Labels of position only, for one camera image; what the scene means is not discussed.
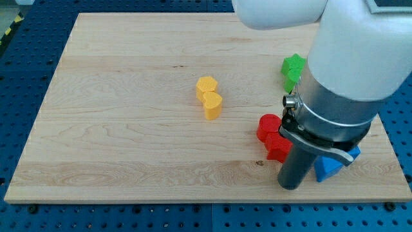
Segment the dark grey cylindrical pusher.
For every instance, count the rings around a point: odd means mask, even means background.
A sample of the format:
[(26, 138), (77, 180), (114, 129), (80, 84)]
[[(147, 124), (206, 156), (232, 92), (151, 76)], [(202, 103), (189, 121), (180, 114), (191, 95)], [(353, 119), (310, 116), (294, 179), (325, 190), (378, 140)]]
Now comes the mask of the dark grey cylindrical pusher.
[(316, 159), (317, 155), (293, 145), (277, 175), (279, 185), (287, 190), (298, 188)]

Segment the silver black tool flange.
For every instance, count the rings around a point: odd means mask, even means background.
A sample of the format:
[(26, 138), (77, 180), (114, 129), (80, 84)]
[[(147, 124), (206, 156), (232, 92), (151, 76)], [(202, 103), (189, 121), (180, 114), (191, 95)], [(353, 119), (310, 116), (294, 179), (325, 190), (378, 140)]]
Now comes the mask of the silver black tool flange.
[(280, 134), (293, 143), (285, 166), (311, 166), (317, 157), (345, 166), (348, 154), (369, 132), (383, 100), (360, 101), (324, 87), (305, 65), (298, 84), (283, 97)]

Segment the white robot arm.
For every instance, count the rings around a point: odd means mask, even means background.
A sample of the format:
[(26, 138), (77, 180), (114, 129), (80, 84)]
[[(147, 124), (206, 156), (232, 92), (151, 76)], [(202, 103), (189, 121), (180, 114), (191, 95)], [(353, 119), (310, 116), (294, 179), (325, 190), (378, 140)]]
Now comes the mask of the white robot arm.
[(411, 73), (411, 2), (233, 0), (232, 6), (255, 30), (319, 23), (302, 74), (283, 97), (279, 133), (293, 146), (279, 184), (297, 188), (320, 156), (349, 166), (350, 150)]

